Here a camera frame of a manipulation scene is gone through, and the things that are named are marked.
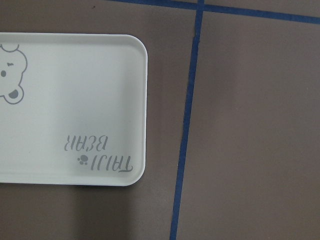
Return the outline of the white bear print tray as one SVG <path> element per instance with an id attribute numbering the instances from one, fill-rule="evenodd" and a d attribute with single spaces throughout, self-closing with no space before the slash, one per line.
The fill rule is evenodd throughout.
<path id="1" fill-rule="evenodd" d="M 147 49 L 132 35 L 1 33 L 0 181 L 136 183 L 147 78 Z"/>

